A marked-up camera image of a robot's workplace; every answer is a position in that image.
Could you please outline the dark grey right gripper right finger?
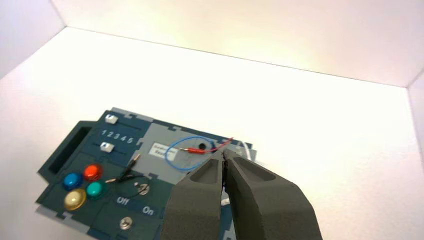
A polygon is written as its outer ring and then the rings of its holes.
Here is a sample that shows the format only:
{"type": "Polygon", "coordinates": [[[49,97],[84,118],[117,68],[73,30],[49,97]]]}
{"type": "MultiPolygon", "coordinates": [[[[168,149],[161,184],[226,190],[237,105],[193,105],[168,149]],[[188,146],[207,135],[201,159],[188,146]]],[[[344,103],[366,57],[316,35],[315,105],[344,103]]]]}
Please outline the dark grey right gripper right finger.
{"type": "Polygon", "coordinates": [[[293,182],[224,150],[225,188],[238,240],[321,240],[316,213],[293,182]]]}

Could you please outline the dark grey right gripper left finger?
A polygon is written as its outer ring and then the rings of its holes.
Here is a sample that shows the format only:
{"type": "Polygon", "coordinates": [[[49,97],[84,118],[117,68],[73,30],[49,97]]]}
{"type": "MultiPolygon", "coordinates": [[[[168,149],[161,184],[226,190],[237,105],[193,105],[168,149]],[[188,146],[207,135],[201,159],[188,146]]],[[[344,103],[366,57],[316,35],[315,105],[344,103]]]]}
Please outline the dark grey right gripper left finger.
{"type": "Polygon", "coordinates": [[[171,190],[161,240],[217,240],[221,222],[223,163],[210,158],[171,190]]]}

